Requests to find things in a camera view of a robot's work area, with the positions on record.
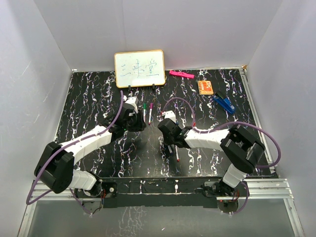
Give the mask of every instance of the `green marker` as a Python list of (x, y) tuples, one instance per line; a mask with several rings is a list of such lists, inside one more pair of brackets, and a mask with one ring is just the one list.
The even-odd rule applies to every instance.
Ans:
[(143, 108), (144, 108), (144, 122), (146, 122), (146, 119), (145, 119), (145, 117), (146, 117), (146, 103), (144, 103)]

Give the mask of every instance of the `robotic arm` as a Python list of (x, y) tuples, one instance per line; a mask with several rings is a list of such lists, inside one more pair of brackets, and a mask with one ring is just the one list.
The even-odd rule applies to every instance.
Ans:
[(265, 146), (245, 128), (235, 125), (211, 133), (200, 133), (192, 127), (181, 129), (172, 111), (162, 113), (164, 120), (158, 125), (165, 145), (179, 148), (211, 148), (224, 151), (232, 164), (219, 183), (211, 188), (214, 194), (231, 196), (236, 186), (255, 170), (264, 154)]
[[(105, 133), (102, 133), (107, 126), (113, 121), (114, 116), (106, 118), (101, 125), (96, 126), (86, 134), (76, 138), (80, 142), (67, 147), (60, 152), (54, 160), (52, 160), (43, 172), (40, 180), (51, 188), (55, 193), (61, 193), (67, 188), (83, 189), (88, 191), (92, 196), (96, 196), (101, 192), (101, 187), (97, 177), (87, 171), (74, 170), (74, 165), (90, 152), (107, 145), (116, 139), (122, 137), (125, 131), (139, 132), (146, 127), (142, 113), (137, 109), (138, 99), (130, 97), (123, 103), (122, 110), (114, 125)], [(57, 144), (49, 143), (36, 166), (35, 176), (47, 160), (62, 146), (73, 141)]]

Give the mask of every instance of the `white wall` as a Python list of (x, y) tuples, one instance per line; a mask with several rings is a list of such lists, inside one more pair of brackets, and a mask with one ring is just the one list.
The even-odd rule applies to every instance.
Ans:
[(248, 64), (281, 0), (35, 0), (72, 69), (162, 49), (167, 69)]
[(263, 127), (279, 141), (278, 172), (288, 178), (307, 237), (316, 214), (316, 1), (283, 1), (248, 67)]
[(71, 70), (32, 0), (0, 1), (0, 236), (16, 236)]

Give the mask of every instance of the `orange notepad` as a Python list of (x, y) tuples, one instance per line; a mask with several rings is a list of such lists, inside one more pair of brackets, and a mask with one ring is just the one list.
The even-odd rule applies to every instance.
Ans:
[(209, 80), (198, 80), (198, 91), (200, 95), (213, 95), (214, 91)]

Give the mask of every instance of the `marble tabletop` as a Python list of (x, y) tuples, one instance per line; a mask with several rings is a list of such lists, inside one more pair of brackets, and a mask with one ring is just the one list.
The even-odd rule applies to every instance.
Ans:
[[(154, 103), (153, 121), (143, 132), (126, 132), (115, 142), (90, 153), (76, 164), (80, 170), (89, 170), (99, 177), (199, 177), (223, 176), (230, 165), (224, 152), (212, 149), (178, 149), (180, 162), (161, 145), (162, 133), (157, 125), (162, 120), (161, 110), (172, 97), (187, 100), (196, 114), (196, 126), (213, 128), (229, 121), (244, 121), (255, 124), (253, 113), (238, 69), (233, 70), (182, 70), (194, 74), (194, 79), (170, 76), (166, 71), (166, 84), (151, 87), (123, 89), (124, 95), (137, 96), (139, 108), (143, 103)], [(229, 115), (212, 96), (199, 95), (198, 80), (210, 80), (214, 91), (226, 93), (236, 108)], [(110, 113), (118, 110), (120, 89), (116, 87), (114, 72), (73, 73), (71, 84), (58, 126), (55, 141), (74, 139), (93, 129)], [(173, 110), (181, 127), (191, 125), (190, 108), (182, 101), (172, 101)], [(248, 128), (255, 136), (258, 133)], [(267, 164), (262, 157), (259, 164)], [(252, 176), (269, 176), (270, 170), (256, 170)]]

